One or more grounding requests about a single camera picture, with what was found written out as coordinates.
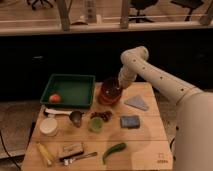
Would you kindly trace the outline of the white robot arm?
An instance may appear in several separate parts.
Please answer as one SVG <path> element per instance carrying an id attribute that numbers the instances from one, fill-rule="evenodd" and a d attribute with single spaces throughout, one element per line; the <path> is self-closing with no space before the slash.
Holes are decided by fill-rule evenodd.
<path id="1" fill-rule="evenodd" d="M 148 49 L 121 53 L 119 85 L 127 88 L 141 76 L 176 105 L 177 129 L 173 171 L 213 171 L 213 92 L 206 92 L 148 63 Z"/>

